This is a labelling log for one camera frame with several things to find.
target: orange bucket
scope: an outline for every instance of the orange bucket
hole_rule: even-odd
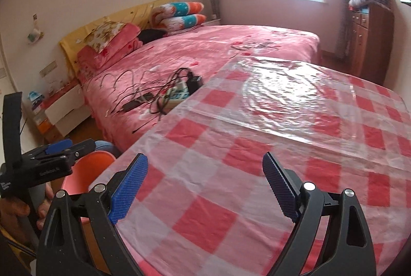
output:
[[[61,189],[69,195],[88,192],[93,181],[116,160],[107,151],[94,151],[82,157],[72,167],[73,173],[64,178]]]

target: wooden floor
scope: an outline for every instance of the wooden floor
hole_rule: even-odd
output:
[[[336,70],[342,73],[350,74],[349,65],[347,61],[331,56],[330,54],[323,54],[322,66]]]
[[[91,117],[79,124],[69,133],[67,138],[70,138],[74,144],[88,138],[93,140],[104,140],[102,131],[97,127],[96,121]]]

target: power strip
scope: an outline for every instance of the power strip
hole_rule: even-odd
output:
[[[170,88],[163,96],[163,110],[171,110],[190,96],[188,88],[178,89],[176,86]]]

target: pink floral bedding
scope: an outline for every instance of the pink floral bedding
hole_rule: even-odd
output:
[[[106,139],[125,151],[159,121],[158,115],[150,114],[147,105],[128,113],[110,114],[118,100],[136,91],[139,84],[145,85],[143,89],[161,85],[162,82],[153,81],[166,80],[180,67],[192,69],[207,82],[225,63],[239,55],[319,64],[318,47],[318,36],[304,31],[268,26],[205,26],[142,46],[85,82],[83,89]],[[114,88],[114,81],[122,73]],[[124,99],[115,111],[132,98]]]

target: red checkered tablecloth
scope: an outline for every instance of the red checkered tablecloth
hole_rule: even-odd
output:
[[[117,224],[147,275],[266,275],[293,228],[262,173],[270,151],[321,190],[356,192],[380,274],[411,233],[410,126],[402,99],[383,87],[309,63],[236,57],[96,182],[147,155],[147,178]]]

